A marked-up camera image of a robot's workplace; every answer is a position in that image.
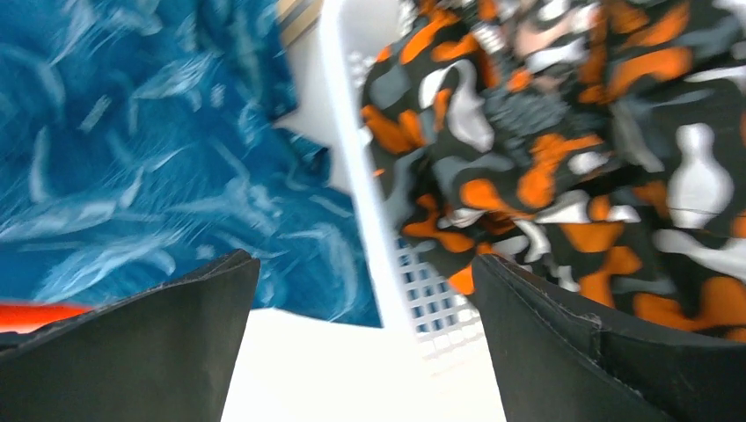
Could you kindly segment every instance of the white surface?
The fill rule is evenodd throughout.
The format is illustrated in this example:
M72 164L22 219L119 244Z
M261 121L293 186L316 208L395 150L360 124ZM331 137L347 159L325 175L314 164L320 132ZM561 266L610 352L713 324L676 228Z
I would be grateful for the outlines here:
M499 420L464 401L469 385L438 387L395 331L262 309L249 316L223 422Z
M278 121L276 126L292 129L309 136L315 142L331 146L331 186L349 192L341 151L334 148L338 143L338 136L331 117L333 99L329 98L324 71L319 62L319 45L318 29L313 27L290 46L288 59L296 81L300 107Z

